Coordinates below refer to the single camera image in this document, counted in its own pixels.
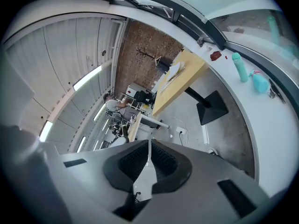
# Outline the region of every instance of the black table base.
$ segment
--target black table base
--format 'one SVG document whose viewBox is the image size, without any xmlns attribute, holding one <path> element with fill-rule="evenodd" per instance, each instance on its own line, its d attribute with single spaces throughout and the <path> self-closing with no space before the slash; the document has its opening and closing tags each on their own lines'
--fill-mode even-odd
<svg viewBox="0 0 299 224">
<path fill-rule="evenodd" d="M 190 87 L 185 92 L 199 102 L 196 106 L 201 125 L 205 125 L 228 113 L 228 109 L 218 91 L 214 91 L 206 98 L 200 96 Z"/>
</svg>

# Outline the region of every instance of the power outlet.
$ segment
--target power outlet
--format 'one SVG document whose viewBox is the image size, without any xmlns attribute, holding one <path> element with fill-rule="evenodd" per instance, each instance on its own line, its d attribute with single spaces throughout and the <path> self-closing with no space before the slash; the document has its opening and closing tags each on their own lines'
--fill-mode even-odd
<svg viewBox="0 0 299 224">
<path fill-rule="evenodd" d="M 186 133 L 186 130 L 185 129 L 183 129 L 183 128 L 181 128 L 181 127 L 177 127 L 177 132 L 179 133 L 179 132 L 181 132 L 182 131 L 182 134 L 185 134 Z"/>
</svg>

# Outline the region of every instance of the brick wall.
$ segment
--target brick wall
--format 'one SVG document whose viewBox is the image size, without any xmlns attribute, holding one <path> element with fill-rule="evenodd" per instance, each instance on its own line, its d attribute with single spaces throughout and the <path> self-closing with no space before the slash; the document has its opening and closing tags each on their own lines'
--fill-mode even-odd
<svg viewBox="0 0 299 224">
<path fill-rule="evenodd" d="M 162 56 L 171 61 L 177 56 L 182 45 L 167 34 L 142 22 L 130 20 L 122 41 L 118 58 L 115 94 L 126 92 L 128 85 L 135 82 L 151 90 L 162 72 L 150 57 L 137 55 L 137 48 L 154 57 Z"/>
</svg>

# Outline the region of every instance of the ceiling light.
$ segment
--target ceiling light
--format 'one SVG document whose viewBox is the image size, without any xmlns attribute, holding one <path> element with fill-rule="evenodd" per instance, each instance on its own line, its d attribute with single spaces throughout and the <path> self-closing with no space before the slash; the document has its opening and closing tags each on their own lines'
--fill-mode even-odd
<svg viewBox="0 0 299 224">
<path fill-rule="evenodd" d="M 103 127 L 103 129 L 102 129 L 102 131 L 105 129 L 106 124 L 108 123 L 108 121 L 109 121 L 109 119 L 107 119 L 107 121 L 106 121 L 106 123 L 105 123 L 105 125 L 104 125 L 104 127 Z"/>
<path fill-rule="evenodd" d="M 94 149 L 93 149 L 93 150 L 95 150 L 95 148 L 97 147 L 98 142 L 99 142 L 99 141 L 97 141 L 97 142 L 95 143 L 95 146 L 94 146 Z"/>
<path fill-rule="evenodd" d="M 51 123 L 50 121 L 46 121 L 45 125 L 43 126 L 43 129 L 41 131 L 41 135 L 39 136 L 39 140 L 41 142 L 45 142 L 46 138 L 50 132 L 50 129 L 52 127 L 53 123 Z"/>
<path fill-rule="evenodd" d="M 84 143 L 85 139 L 86 139 L 86 137 L 85 137 L 85 136 L 83 136 L 83 138 L 82 138 L 82 140 L 81 140 L 81 143 L 80 143 L 80 145 L 79 145 L 79 148 L 78 148 L 78 150 L 77 150 L 77 153 L 79 153 L 79 152 L 80 152 L 80 150 L 81 150 L 81 148 L 82 148 L 82 145 L 83 145 L 83 143 Z"/>
<path fill-rule="evenodd" d="M 87 81 L 89 81 L 92 77 L 94 77 L 96 74 L 98 74 L 102 70 L 102 66 L 99 66 L 89 72 L 87 75 L 82 77 L 77 83 L 73 85 L 74 90 L 77 91 L 80 89 L 81 86 L 83 86 Z"/>
<path fill-rule="evenodd" d="M 103 104 L 102 108 L 99 110 L 99 112 L 96 114 L 96 116 L 94 116 L 94 118 L 93 118 L 94 121 L 97 119 L 97 117 L 103 111 L 104 108 L 105 108 L 105 104 Z"/>
<path fill-rule="evenodd" d="M 99 148 L 99 149 L 101 149 L 101 148 L 102 148 L 102 145 L 103 145 L 103 143 L 104 143 L 104 141 L 101 143 L 101 146 L 100 146 L 100 148 Z"/>
</svg>

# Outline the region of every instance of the concrete floor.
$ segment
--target concrete floor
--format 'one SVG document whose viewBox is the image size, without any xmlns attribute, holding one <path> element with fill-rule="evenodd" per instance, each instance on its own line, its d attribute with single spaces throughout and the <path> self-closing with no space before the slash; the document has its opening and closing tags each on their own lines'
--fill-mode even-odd
<svg viewBox="0 0 299 224">
<path fill-rule="evenodd" d="M 158 119 L 162 119 L 164 123 L 170 126 L 169 129 L 161 127 L 160 130 L 152 130 L 146 126 L 141 126 L 136 138 L 138 140 L 164 140 L 181 145 L 176 129 L 178 126 L 184 128 L 184 122 L 188 131 L 186 144 L 188 148 L 204 152 L 207 152 L 211 147 L 215 148 L 222 158 L 254 177 L 254 157 L 249 132 L 240 109 L 224 84 L 208 69 L 191 85 L 191 88 L 203 97 L 217 90 L 229 113 L 205 126 L 201 126 L 196 108 L 197 101 L 188 94 L 182 93 L 158 116 Z M 186 139 L 187 134 L 183 135 L 183 143 Z M 151 186 L 155 182 L 157 182 L 155 169 L 149 158 L 147 165 L 134 184 L 134 190 L 142 193 L 139 198 L 137 196 L 137 199 L 149 199 Z"/>
</svg>

